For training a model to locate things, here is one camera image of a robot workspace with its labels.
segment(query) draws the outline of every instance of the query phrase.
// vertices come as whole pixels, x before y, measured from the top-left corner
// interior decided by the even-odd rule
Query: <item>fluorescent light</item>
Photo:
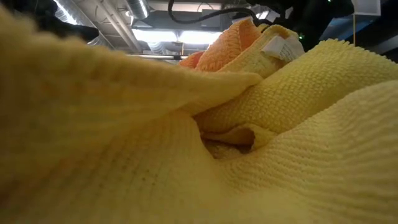
[[[220,34],[220,32],[184,31],[179,41],[186,44],[212,44]]]
[[[268,16],[268,12],[269,12],[269,11],[264,11],[264,12],[262,12],[262,13],[258,13],[258,14],[256,14],[256,17],[257,17],[258,19],[265,19],[265,18]]]
[[[67,20],[64,22],[67,22],[69,24],[77,25],[77,21],[69,14],[68,11],[65,10],[65,8],[57,1],[54,0],[55,3],[57,3],[58,8],[64,13],[64,15],[67,17]]]
[[[172,31],[159,31],[159,30],[139,30],[133,29],[132,32],[137,40],[145,42],[175,42],[177,36]]]

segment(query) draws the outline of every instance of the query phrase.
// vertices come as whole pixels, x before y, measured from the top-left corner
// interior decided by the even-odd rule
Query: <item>metal beam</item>
[[[370,51],[384,54],[398,48],[398,35],[369,48]]]
[[[136,36],[132,33],[131,27],[126,25],[126,22],[123,20],[122,17],[120,17],[119,13],[116,12],[115,7],[108,1],[108,0],[102,0],[103,4],[105,4],[108,7],[109,12],[116,18],[116,20],[119,22],[119,25],[122,27],[122,29],[125,31],[131,42],[135,46],[135,50],[133,50],[136,53],[141,53],[141,45],[139,44],[138,40],[136,39]]]
[[[135,43],[123,32],[123,30],[119,27],[116,21],[112,18],[111,14],[108,10],[102,5],[100,0],[94,0],[98,7],[104,12],[105,16],[108,18],[108,21],[112,24],[112,26],[116,29],[119,35],[123,38],[123,40],[127,43],[130,49],[133,52],[140,52],[141,48],[139,45],[135,45]]]

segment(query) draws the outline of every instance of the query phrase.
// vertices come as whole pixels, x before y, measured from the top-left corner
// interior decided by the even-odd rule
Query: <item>white label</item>
[[[279,35],[272,38],[262,51],[286,62],[291,62],[304,54],[303,45],[297,38],[290,36],[287,39],[283,39]]]

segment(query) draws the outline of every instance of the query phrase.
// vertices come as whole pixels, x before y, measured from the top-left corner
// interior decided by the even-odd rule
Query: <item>black cable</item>
[[[216,11],[216,12],[212,12],[212,13],[210,13],[208,15],[202,16],[201,18],[198,18],[198,19],[193,19],[193,20],[190,20],[190,21],[181,21],[181,20],[177,19],[176,17],[174,17],[174,15],[173,15],[173,5],[174,5],[174,0],[169,0],[169,6],[167,8],[167,12],[169,13],[170,18],[174,22],[179,23],[179,24],[194,24],[194,23],[197,23],[197,22],[204,21],[206,19],[210,19],[210,18],[215,17],[215,16],[219,16],[219,15],[222,15],[222,14],[230,13],[230,12],[241,12],[241,13],[249,14],[253,18],[253,23],[256,26],[258,26],[260,24],[259,19],[257,18],[256,14],[252,10],[246,9],[246,8],[222,9],[222,10],[219,10],[219,11]]]
[[[199,12],[199,8],[200,8],[200,6],[201,6],[203,3],[205,3],[205,4],[208,5],[212,10],[214,10],[214,8],[213,8],[213,6],[211,6],[211,4],[208,4],[207,2],[201,2],[201,3],[199,4],[198,8],[197,8],[197,12]]]

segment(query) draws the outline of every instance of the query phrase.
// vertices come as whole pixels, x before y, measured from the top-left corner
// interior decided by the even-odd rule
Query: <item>yellow towel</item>
[[[1,223],[398,219],[381,56],[329,40],[283,67],[273,26],[204,73],[0,24]]]

